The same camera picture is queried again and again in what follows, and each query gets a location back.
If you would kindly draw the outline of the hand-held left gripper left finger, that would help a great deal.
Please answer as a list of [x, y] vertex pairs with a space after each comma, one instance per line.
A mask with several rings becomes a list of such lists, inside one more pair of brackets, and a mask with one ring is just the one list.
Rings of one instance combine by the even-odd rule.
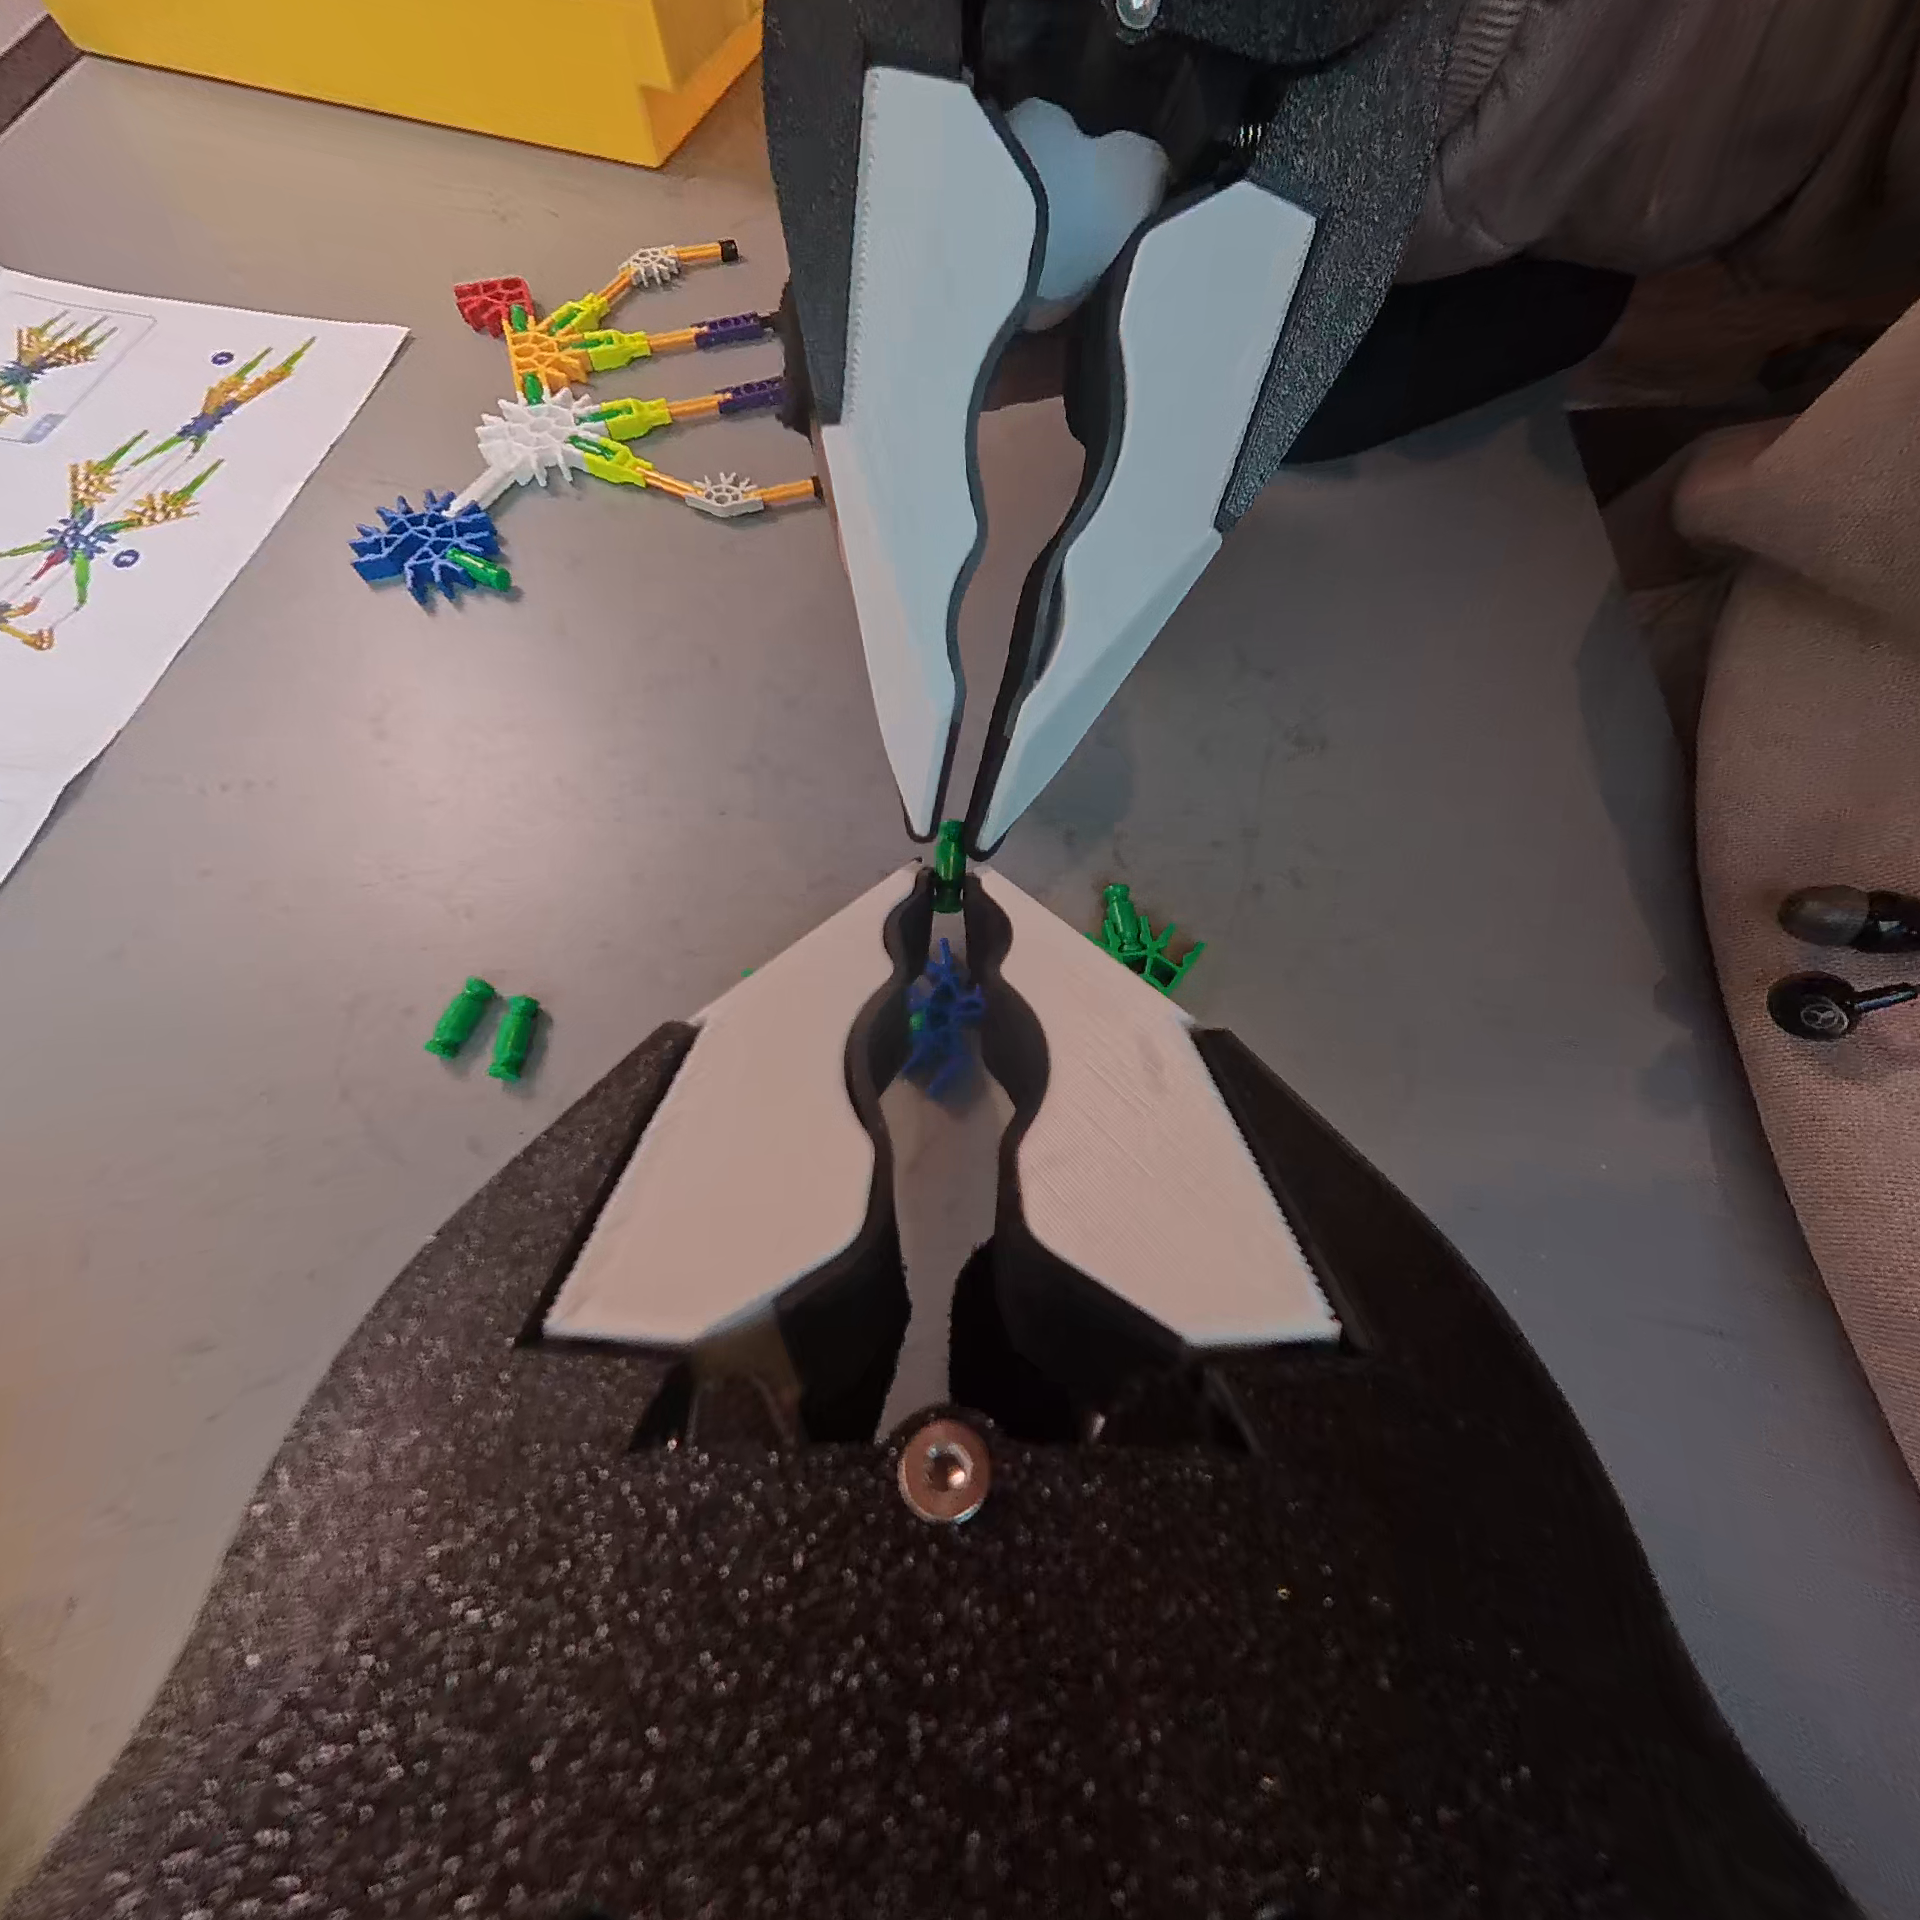
[[882, 1096], [905, 1063], [935, 884], [898, 869], [675, 1032], [542, 1344], [752, 1380], [806, 1443], [876, 1436], [909, 1319]]

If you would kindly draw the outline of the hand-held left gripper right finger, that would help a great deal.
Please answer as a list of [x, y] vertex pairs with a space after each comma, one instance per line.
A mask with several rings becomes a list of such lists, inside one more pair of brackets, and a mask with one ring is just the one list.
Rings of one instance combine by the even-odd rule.
[[979, 1064], [1007, 1102], [992, 1230], [960, 1273], [960, 1404], [1082, 1443], [1245, 1355], [1334, 1356], [1339, 1320], [1207, 1066], [1203, 1032], [1017, 884], [976, 870]]

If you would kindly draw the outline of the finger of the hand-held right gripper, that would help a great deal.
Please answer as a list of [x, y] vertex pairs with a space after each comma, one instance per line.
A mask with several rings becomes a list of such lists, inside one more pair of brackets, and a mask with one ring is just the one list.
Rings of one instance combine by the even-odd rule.
[[1082, 338], [1082, 478], [1020, 595], [970, 801], [986, 859], [1064, 769], [1222, 547], [1220, 516], [1316, 232], [1238, 180], [1153, 215]]
[[986, 529], [977, 419], [1035, 298], [1043, 189], [967, 85], [861, 90], [837, 419], [822, 454], [876, 726], [912, 838], [941, 823], [965, 699], [956, 623]]

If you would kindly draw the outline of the blue snowflake connector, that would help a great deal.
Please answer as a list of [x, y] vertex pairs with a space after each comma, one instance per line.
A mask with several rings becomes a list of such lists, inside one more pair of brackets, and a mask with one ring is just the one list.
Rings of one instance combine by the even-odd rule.
[[905, 989], [909, 1006], [923, 1008], [920, 1045], [905, 1031], [907, 1054], [902, 1076], [934, 1102], [952, 1102], [971, 1087], [976, 1037], [986, 1019], [988, 996], [946, 936], [931, 947], [923, 973]]
[[362, 584], [404, 590], [421, 611], [453, 606], [466, 595], [510, 597], [469, 589], [446, 567], [448, 549], [497, 559], [510, 569], [492, 513], [459, 495], [432, 490], [421, 495], [421, 502], [400, 496], [389, 507], [380, 507], [371, 524], [356, 526], [347, 559]]

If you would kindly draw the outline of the multicoloured construction toy model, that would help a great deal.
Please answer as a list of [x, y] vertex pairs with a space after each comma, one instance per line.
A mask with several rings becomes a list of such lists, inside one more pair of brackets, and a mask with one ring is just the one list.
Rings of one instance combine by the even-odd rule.
[[690, 272], [738, 263], [740, 244], [729, 236], [644, 246], [629, 252], [602, 287], [552, 309], [540, 309], [521, 276], [456, 282], [451, 300], [459, 319], [505, 355], [510, 392], [477, 421], [477, 477], [450, 500], [446, 513], [492, 513], [508, 492], [545, 489], [554, 481], [567, 484], [575, 477], [657, 492], [722, 521], [823, 500], [817, 477], [762, 486], [750, 477], [719, 472], [690, 482], [638, 453], [641, 441], [661, 432], [773, 414], [786, 401], [781, 377], [690, 396], [608, 396], [598, 388], [616, 372], [664, 356], [713, 355], [769, 340], [776, 323], [760, 311], [665, 330], [612, 324], [636, 295], [668, 288]]

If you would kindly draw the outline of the yellow plastic bin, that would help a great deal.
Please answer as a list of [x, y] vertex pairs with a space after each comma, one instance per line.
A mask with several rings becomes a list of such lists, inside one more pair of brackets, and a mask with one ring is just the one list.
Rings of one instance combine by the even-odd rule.
[[47, 3], [86, 55], [656, 170], [760, 3]]

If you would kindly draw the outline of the person's right forearm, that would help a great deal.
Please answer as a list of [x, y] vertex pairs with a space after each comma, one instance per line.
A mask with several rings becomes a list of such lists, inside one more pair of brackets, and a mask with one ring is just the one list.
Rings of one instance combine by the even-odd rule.
[[1915, 228], [1914, 3], [1471, 3], [1398, 280], [1530, 256], [1873, 287]]

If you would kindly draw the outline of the grey desk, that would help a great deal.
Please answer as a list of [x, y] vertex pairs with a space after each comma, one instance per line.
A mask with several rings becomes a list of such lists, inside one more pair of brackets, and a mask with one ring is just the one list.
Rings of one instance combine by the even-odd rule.
[[[105, 61], [3, 135], [3, 267], [404, 324], [323, 466], [3, 882], [3, 1891], [172, 1666], [300, 1404], [419, 1244], [652, 1028], [891, 873], [833, 529], [501, 519], [512, 604], [362, 584], [456, 486], [451, 287], [732, 236], [753, 79], [665, 173]], [[1451, 1239], [1586, 1425], [1692, 1656], [1875, 1916], [1915, 1916], [1915, 1491], [1721, 1019], [1690, 777], [1560, 396], [1274, 482], [1002, 870], [1207, 945], [1232, 1028]], [[424, 1052], [467, 977], [492, 1008]], [[505, 996], [538, 996], [516, 1084]]]

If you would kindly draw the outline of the person's beige jacket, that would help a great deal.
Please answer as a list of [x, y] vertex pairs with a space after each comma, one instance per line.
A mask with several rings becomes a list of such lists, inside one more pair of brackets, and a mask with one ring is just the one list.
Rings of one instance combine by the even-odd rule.
[[1579, 382], [1581, 457], [1692, 764], [1715, 982], [1765, 1145], [1889, 1440], [1917, 1470], [1915, 1004], [1830, 1045], [1768, 1020], [1810, 886], [1915, 896], [1915, 268], [1868, 290], [1647, 276]]

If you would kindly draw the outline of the white instruction sheet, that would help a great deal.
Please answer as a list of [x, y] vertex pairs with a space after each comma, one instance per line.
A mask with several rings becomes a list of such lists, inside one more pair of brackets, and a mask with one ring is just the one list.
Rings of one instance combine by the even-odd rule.
[[2, 874], [409, 332], [2, 272]]

